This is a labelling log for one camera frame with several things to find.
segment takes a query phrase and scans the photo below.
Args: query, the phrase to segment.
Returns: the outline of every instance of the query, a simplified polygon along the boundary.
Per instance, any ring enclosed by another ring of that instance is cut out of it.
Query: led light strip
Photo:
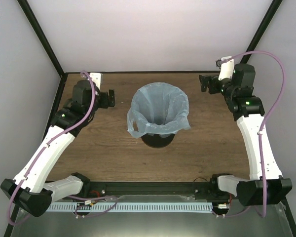
[[[110,208],[114,202],[99,202],[92,207],[82,207],[78,212],[102,212]],[[75,202],[55,202],[47,212],[73,212],[77,208]],[[110,212],[192,212],[212,213],[212,203],[206,202],[119,202]]]

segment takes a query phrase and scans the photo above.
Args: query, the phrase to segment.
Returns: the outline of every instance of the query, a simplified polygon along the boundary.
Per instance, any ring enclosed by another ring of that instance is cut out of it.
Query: wood grain surface
[[[60,106],[72,96],[79,80],[79,74],[69,75]],[[126,123],[135,92],[158,81],[187,94],[191,125],[161,149],[133,138]],[[48,180],[73,172],[97,181],[192,181],[221,172],[249,177],[244,142],[233,116],[222,95],[201,93],[198,74],[104,74],[101,90],[108,89],[115,90],[116,106],[96,112],[59,158]]]

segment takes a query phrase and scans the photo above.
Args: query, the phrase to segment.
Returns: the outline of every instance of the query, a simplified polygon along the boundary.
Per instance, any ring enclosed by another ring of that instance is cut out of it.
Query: plastic bag
[[[166,137],[190,129],[188,109],[187,95],[178,87],[162,82],[147,84],[133,97],[127,114],[128,132],[134,138],[145,134]]]

